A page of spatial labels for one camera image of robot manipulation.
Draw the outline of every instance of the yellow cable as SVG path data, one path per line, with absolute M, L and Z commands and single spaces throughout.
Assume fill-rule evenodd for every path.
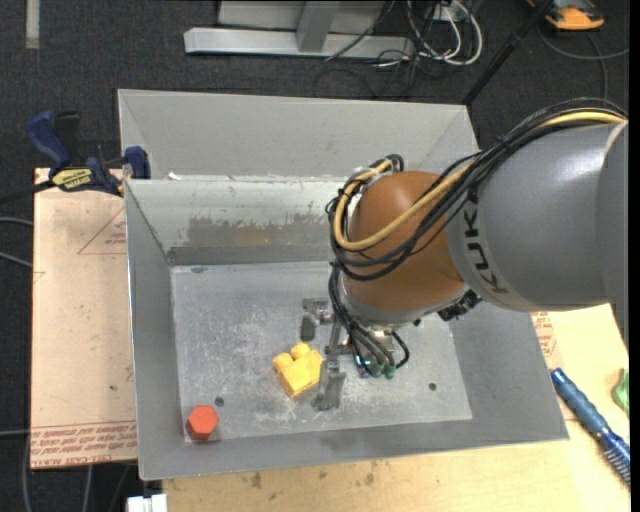
M 460 179 L 462 174 L 469 167 L 471 167 L 472 163 L 473 163 L 473 161 L 471 163 L 465 165 L 464 167 L 461 167 L 459 170 L 457 170 L 451 176 L 449 176 L 449 177 L 445 178 L 444 180 L 442 180 L 440 185 L 438 185 L 435 189 L 433 189 L 431 192 L 429 192 L 427 195 L 425 195 L 419 201 L 415 202 L 411 206 L 411 208 L 409 208 L 407 211 L 405 211 L 402 215 L 400 215 L 400 216 L 396 217 L 395 219 L 393 219 L 389 224 L 387 224 L 380 231 L 378 231 L 374 235 L 371 235 L 368 238 L 365 238 L 363 240 L 359 240 L 357 242 L 350 242 L 342 234 L 342 229 L 341 229 L 341 226 L 342 226 L 342 215 L 344 213 L 344 209 L 345 209 L 346 202 L 347 202 L 347 197 L 343 196 L 340 199 L 340 201 L 338 202 L 338 206 L 336 207 L 336 216 L 335 216 L 335 218 L 333 220 L 333 230 L 334 230 L 334 235 L 335 235 L 335 238 L 336 238 L 336 242 L 338 243 L 338 245 L 344 247 L 345 249 L 347 249 L 349 251 L 361 251 L 363 249 L 367 249 L 367 248 L 377 244 L 381 240 L 384 240 L 391 233 L 393 233 L 398 228 L 398 226 L 400 226 L 401 224 L 406 222 L 418 210 L 420 210 L 421 208 L 423 208 L 424 206 L 426 206 L 427 204 L 429 204 L 433 200 L 438 199 L 440 196 L 445 194 L 455 184 L 455 182 Z
M 544 123 L 542 123 L 540 126 L 551 126 L 551 125 L 555 125 L 563 122 L 583 121 L 583 120 L 596 121 L 596 122 L 602 122 L 602 123 L 610 123 L 610 122 L 620 123 L 625 121 L 625 119 L 620 116 L 616 116 L 614 114 L 607 114 L 604 112 L 574 112 L 574 113 L 559 115 L 558 117 L 549 119 L 548 121 L 545 121 Z M 368 249 L 369 247 L 374 246 L 375 244 L 379 243 L 380 241 L 388 237 L 391 233 L 393 233 L 393 231 L 395 231 L 400 225 L 402 225 L 409 218 L 411 218 L 411 216 L 413 216 L 418 210 L 420 210 L 421 208 L 423 208 L 433 200 L 445 194 L 456 183 L 456 181 L 460 179 L 462 174 L 469 167 L 471 167 L 471 165 L 473 165 L 473 162 L 475 162 L 475 159 L 472 160 L 467 165 L 465 165 L 464 167 L 461 167 L 460 169 L 458 169 L 451 176 L 442 180 L 442 182 L 434 190 L 432 190 L 430 193 L 422 197 L 419 201 L 414 203 L 411 206 L 411 208 L 405 211 L 402 215 L 396 217 L 394 220 L 392 220 L 389 224 L 387 224 L 385 227 L 380 229 L 375 234 L 363 240 L 352 242 L 348 240 L 342 233 L 342 217 L 345 214 L 347 200 L 349 199 L 351 192 L 358 186 L 359 181 L 368 180 L 373 176 L 375 176 L 376 174 L 383 172 L 390 165 L 390 163 L 389 161 L 385 161 L 380 165 L 378 165 L 377 167 L 375 167 L 374 169 L 371 169 L 367 172 L 364 172 L 356 176 L 356 181 L 354 181 L 353 183 L 351 183 L 345 188 L 344 194 L 342 195 L 342 197 L 340 198 L 336 206 L 336 215 L 333 219 L 333 232 L 336 239 L 336 243 L 348 251 L 362 251 L 364 249 Z

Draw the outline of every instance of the table surface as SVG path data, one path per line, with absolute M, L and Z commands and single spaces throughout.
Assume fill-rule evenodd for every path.
M 557 337 L 550 366 L 567 374 L 610 426 L 629 420 L 610 391 L 628 353 L 608 306 L 550 313 Z M 169 510 L 626 511 L 631 494 L 598 444 L 566 407 L 570 439 L 166 480 Z
M 37 196 L 34 469 L 135 457 L 122 208 L 121 200 L 104 194 Z M 74 284 L 79 280 L 82 287 Z M 64 302 L 55 300 L 61 295 Z M 629 439 L 628 417 L 611 398 L 628 352 L 609 307 L 549 318 L 557 340 L 548 350 L 549 366 L 562 366 L 614 432 Z M 63 338 L 60 325 L 68 330 Z M 67 350 L 56 349 L 60 339 Z M 172 479 L 163 488 L 171 512 L 630 510 L 629 490 L 561 407 L 566 441 Z

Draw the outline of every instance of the cardboard sheet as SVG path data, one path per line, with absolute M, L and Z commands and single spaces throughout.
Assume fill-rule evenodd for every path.
M 31 468 L 135 459 L 123 200 L 51 189 L 34 210 Z

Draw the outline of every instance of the metal stand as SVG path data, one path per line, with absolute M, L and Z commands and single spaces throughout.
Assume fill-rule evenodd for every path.
M 507 41 L 502 45 L 502 48 L 498 50 L 498 53 L 491 61 L 491 64 L 489 64 L 487 70 L 482 73 L 480 78 L 478 78 L 478 81 L 464 97 L 464 99 L 462 100 L 463 105 L 471 105 L 473 100 L 476 99 L 476 96 L 478 96 L 478 94 L 480 94 L 480 91 L 484 89 L 484 86 L 487 85 L 487 82 L 491 80 L 493 75 L 495 75 L 502 64 L 504 64 L 504 61 L 506 61 L 513 50 L 518 47 L 520 41 L 522 41 L 522 39 L 524 39 L 524 37 L 529 33 L 534 25 L 542 19 L 552 3 L 553 0 L 544 0 L 543 3 L 541 3 L 536 8 L 533 16 L 531 16 L 531 18 L 529 18 L 529 20 L 524 25 L 522 25 L 518 30 L 516 30 L 509 36 Z
M 353 42 L 358 34 L 366 30 L 371 21 L 378 15 L 377 8 L 362 6 L 352 8 L 346 12 L 342 4 L 346 2 L 304 2 L 299 19 L 295 23 L 293 31 L 261 30 L 259 20 L 253 21 L 258 28 L 192 28 L 184 34 L 186 53 L 210 53 L 210 54 L 254 54 L 254 55 L 289 55 L 301 57 L 329 57 Z M 229 21 L 238 24 L 240 19 L 246 19 L 252 24 L 252 9 L 246 6 L 242 8 L 241 15 L 228 15 Z M 295 7 L 278 6 L 270 7 L 282 17 L 296 17 Z M 354 32 L 355 27 L 364 21 L 363 28 L 355 29 L 354 33 L 330 33 L 335 22 L 346 23 L 337 19 L 341 17 L 351 18 L 349 32 Z M 282 28 L 290 26 L 290 19 L 283 19 L 276 26 L 272 23 L 270 28 Z M 373 59 L 385 50 L 403 50 L 406 44 L 404 37 L 366 36 L 354 48 L 349 50 L 347 56 L 353 58 Z

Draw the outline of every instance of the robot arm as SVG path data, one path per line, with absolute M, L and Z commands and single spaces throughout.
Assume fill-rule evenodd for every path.
M 393 365 L 376 353 L 399 327 L 476 296 L 521 311 L 609 302 L 628 343 L 626 144 L 624 112 L 570 101 L 441 175 L 398 155 L 354 175 L 327 211 L 330 296 L 355 352 Z

